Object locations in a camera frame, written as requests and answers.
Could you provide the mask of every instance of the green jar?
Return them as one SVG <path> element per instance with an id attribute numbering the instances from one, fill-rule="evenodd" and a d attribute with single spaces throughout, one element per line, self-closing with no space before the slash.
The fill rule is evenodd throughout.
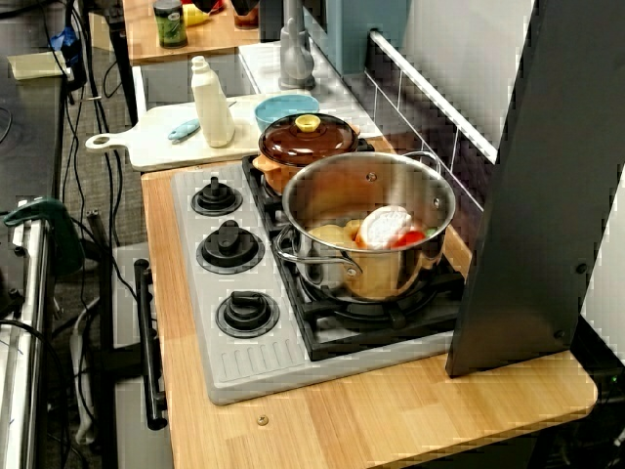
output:
<path id="1" fill-rule="evenodd" d="M 166 49 L 185 47 L 188 41 L 181 1 L 158 0 L 154 2 L 154 15 L 160 47 Z"/>

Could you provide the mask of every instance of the yellow lid knob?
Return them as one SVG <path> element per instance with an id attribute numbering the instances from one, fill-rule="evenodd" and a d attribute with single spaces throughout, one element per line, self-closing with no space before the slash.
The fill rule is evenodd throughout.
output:
<path id="1" fill-rule="evenodd" d="M 300 115 L 297 119 L 295 119 L 295 125 L 297 125 L 297 128 L 302 132 L 307 133 L 314 132 L 320 123 L 321 119 L 312 114 Z"/>

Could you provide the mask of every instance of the stove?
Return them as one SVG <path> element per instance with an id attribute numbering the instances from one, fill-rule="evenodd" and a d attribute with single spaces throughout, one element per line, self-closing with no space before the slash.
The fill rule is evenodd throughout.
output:
<path id="1" fill-rule="evenodd" d="M 227 405 L 447 352 L 462 276 L 443 259 L 398 301 L 325 297 L 273 256 L 289 222 L 254 157 L 172 178 L 209 399 Z"/>

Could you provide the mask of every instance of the stove knob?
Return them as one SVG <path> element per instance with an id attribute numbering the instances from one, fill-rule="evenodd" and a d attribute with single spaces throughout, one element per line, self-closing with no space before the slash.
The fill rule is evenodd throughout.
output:
<path id="1" fill-rule="evenodd" d="M 257 239 L 234 220 L 224 222 L 202 244 L 202 257 L 217 267 L 238 267 L 247 264 L 259 252 Z"/>
<path id="2" fill-rule="evenodd" d="M 220 183 L 219 179 L 213 176 L 211 184 L 202 189 L 199 193 L 197 203 L 206 210 L 221 210 L 230 207 L 236 202 L 236 196 L 231 187 Z"/>
<path id="3" fill-rule="evenodd" d="M 219 252 L 224 255 L 236 252 L 239 243 L 238 224 L 234 221 L 227 221 L 217 231 L 217 245 Z"/>
<path id="4" fill-rule="evenodd" d="M 254 330 L 271 318 L 271 308 L 261 293 L 235 291 L 226 306 L 224 319 L 238 330 Z"/>

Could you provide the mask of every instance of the tile backsplash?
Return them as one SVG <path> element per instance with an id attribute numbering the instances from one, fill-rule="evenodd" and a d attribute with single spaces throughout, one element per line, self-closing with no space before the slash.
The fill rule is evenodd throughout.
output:
<path id="1" fill-rule="evenodd" d="M 473 248 L 496 151 L 479 149 L 482 137 L 477 130 L 464 118 L 462 126 L 454 123 L 450 116 L 460 120 L 457 110 L 441 97 L 435 102 L 433 94 L 424 91 L 418 71 L 383 46 L 386 50 L 370 37 L 365 72 L 346 75 L 344 81 L 397 153 L 429 150 L 436 154 L 456 195 L 451 224 Z"/>

